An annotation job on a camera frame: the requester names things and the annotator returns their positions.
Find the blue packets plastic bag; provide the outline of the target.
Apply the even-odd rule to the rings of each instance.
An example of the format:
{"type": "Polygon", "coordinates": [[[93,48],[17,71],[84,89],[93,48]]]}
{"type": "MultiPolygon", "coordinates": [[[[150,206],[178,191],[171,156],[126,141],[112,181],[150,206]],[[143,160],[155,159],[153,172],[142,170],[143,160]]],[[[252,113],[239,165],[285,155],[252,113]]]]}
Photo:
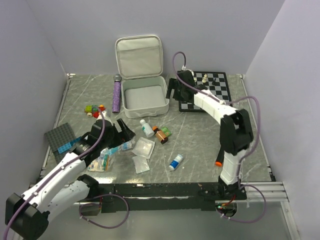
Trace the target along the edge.
{"type": "Polygon", "coordinates": [[[130,141],[127,141],[127,142],[124,142],[123,144],[117,146],[117,147],[114,147],[114,148],[111,148],[108,150],[108,153],[109,154],[115,154],[117,152],[120,152],[120,151],[127,151],[127,150],[131,150],[133,149],[135,146],[135,140],[132,139],[130,141]]]}

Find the white green pill bottle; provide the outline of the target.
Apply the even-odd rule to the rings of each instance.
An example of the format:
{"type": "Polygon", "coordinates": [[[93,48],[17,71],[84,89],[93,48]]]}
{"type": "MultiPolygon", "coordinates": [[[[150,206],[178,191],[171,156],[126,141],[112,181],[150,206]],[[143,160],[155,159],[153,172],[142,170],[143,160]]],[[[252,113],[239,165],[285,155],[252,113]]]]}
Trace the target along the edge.
{"type": "Polygon", "coordinates": [[[142,131],[144,132],[147,138],[150,138],[155,134],[150,124],[147,123],[144,119],[141,119],[139,122],[141,124],[142,131]]]}

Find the large gauze plastic bag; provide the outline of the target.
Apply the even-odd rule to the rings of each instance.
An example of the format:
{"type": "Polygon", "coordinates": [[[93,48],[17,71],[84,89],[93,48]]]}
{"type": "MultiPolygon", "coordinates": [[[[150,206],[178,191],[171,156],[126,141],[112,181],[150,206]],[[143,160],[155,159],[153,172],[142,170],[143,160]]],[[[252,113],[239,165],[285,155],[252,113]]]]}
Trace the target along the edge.
{"type": "Polygon", "coordinates": [[[155,142],[144,137],[140,137],[136,142],[132,153],[150,159],[155,147],[155,142]]]}

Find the brown bottle orange cap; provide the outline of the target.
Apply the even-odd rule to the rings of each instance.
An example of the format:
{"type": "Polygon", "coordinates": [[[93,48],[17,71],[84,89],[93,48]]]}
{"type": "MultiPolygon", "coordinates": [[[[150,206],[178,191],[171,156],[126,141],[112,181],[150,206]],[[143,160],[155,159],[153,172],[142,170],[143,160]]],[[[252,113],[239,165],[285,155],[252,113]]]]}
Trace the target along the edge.
{"type": "Polygon", "coordinates": [[[156,136],[156,138],[160,141],[160,143],[163,145],[168,141],[168,137],[166,136],[166,134],[159,129],[157,126],[153,126],[152,130],[154,132],[154,135],[156,136]]]}

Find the small green medicine box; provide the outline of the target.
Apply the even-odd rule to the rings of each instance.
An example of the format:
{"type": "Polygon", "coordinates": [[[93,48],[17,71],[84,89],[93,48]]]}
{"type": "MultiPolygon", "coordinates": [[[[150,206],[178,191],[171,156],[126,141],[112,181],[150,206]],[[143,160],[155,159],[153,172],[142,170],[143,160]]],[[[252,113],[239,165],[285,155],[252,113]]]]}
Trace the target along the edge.
{"type": "Polygon", "coordinates": [[[160,130],[167,136],[170,137],[172,135],[172,132],[169,130],[167,126],[163,126],[160,128],[160,130]]]}

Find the white medicine kit case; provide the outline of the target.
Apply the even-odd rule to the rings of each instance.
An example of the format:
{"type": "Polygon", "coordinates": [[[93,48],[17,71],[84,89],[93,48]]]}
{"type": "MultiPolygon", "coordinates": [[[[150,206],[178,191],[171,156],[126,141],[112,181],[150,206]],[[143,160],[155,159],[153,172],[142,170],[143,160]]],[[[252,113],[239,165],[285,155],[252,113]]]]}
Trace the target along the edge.
{"type": "Polygon", "coordinates": [[[129,119],[155,117],[169,110],[167,83],[162,77],[164,54],[156,35],[119,38],[115,42],[118,73],[122,77],[121,100],[129,119]]]}

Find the white blue pill bottle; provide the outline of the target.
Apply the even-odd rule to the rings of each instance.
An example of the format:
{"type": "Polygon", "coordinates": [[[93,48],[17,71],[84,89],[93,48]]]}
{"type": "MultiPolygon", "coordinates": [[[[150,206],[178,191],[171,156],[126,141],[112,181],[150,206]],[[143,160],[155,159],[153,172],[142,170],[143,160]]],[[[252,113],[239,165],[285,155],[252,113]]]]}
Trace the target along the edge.
{"type": "Polygon", "coordinates": [[[181,161],[184,159],[184,157],[181,154],[178,154],[169,164],[169,169],[171,171],[174,171],[178,165],[181,163],[181,161]]]}

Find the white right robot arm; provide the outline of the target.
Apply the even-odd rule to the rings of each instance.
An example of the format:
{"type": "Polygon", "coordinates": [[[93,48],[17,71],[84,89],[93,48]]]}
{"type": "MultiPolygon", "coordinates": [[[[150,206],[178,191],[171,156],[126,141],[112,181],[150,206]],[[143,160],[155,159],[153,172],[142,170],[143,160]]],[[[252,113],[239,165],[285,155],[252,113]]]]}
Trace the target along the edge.
{"type": "Polygon", "coordinates": [[[234,184],[240,180],[241,163],[254,140],[250,116],[245,109],[236,109],[215,96],[207,86],[196,84],[190,70],[178,71],[176,79],[168,83],[166,98],[193,104],[208,113],[219,124],[219,143],[222,152],[222,171],[218,193],[230,199],[235,193],[234,184]]]}

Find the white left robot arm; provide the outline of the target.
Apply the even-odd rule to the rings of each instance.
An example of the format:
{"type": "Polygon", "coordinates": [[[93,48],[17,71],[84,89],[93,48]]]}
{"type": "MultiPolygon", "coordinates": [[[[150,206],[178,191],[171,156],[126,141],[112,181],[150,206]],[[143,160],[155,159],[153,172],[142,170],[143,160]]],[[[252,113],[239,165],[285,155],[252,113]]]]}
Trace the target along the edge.
{"type": "Polygon", "coordinates": [[[69,206],[81,200],[100,198],[99,182],[80,172],[97,159],[102,150],[119,147],[135,137],[121,118],[117,123],[121,131],[107,116],[99,116],[91,130],[71,147],[50,173],[23,194],[13,193],[6,200],[3,239],[13,230],[26,240],[36,240],[50,221],[69,206]]]}

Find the purple glitter microphone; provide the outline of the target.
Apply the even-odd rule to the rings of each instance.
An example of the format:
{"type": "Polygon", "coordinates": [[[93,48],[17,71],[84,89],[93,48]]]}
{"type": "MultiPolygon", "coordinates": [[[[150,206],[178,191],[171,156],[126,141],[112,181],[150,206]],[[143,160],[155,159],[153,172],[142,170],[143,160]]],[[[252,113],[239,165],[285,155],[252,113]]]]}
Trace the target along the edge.
{"type": "Polygon", "coordinates": [[[120,74],[116,74],[113,77],[113,97],[112,97],[112,112],[118,113],[120,111],[120,98],[121,98],[121,82],[122,77],[120,74]]]}

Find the bandage box plastic bag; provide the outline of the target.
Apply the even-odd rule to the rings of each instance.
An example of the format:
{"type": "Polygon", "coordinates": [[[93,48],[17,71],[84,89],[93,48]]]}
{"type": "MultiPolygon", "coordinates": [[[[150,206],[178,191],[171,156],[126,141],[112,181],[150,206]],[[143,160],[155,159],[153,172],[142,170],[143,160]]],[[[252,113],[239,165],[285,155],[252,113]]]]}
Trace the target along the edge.
{"type": "Polygon", "coordinates": [[[115,151],[105,148],[100,152],[98,158],[93,160],[87,170],[90,172],[107,172],[115,161],[115,151]]]}

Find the colourful toy brick car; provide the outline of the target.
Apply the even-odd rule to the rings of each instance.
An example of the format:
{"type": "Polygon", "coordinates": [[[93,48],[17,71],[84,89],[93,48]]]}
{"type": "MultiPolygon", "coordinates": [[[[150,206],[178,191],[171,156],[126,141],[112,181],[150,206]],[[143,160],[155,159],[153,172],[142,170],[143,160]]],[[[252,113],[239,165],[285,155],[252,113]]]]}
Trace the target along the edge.
{"type": "Polygon", "coordinates": [[[105,106],[103,104],[100,105],[87,105],[84,109],[84,112],[88,117],[93,117],[93,118],[98,118],[100,115],[99,110],[100,109],[102,112],[106,110],[105,106]]]}

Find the black chess piece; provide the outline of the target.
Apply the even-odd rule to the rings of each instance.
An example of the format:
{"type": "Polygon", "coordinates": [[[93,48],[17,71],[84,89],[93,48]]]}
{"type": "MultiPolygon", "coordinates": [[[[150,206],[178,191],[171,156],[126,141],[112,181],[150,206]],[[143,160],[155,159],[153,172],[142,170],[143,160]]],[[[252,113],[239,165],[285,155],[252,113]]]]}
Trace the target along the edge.
{"type": "Polygon", "coordinates": [[[216,79],[216,78],[214,78],[214,79],[213,79],[213,81],[212,81],[212,85],[213,85],[213,86],[215,86],[215,85],[216,85],[216,83],[217,83],[217,79],[216,79]]]}

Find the small gauze zip bag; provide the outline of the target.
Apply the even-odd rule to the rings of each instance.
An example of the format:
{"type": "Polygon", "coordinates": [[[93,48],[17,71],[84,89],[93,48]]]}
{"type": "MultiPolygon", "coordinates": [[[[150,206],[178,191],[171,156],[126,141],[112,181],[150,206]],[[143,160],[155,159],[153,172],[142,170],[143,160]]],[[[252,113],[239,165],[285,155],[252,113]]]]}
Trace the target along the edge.
{"type": "Polygon", "coordinates": [[[141,174],[150,170],[148,160],[145,157],[134,156],[132,157],[132,160],[135,166],[135,172],[137,174],[141,174]]]}

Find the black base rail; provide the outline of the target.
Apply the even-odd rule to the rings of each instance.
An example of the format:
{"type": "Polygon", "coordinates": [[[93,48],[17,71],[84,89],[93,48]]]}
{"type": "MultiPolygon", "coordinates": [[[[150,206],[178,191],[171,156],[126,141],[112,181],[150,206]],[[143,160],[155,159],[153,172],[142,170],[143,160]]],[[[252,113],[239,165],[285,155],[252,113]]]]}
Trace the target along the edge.
{"type": "Polygon", "coordinates": [[[233,197],[242,201],[247,199],[245,190],[226,187],[218,182],[189,183],[110,183],[100,184],[93,199],[92,196],[78,203],[102,203],[102,213],[126,211],[125,203],[114,196],[123,197],[130,211],[190,210],[215,211],[216,204],[228,202],[233,197]]]}

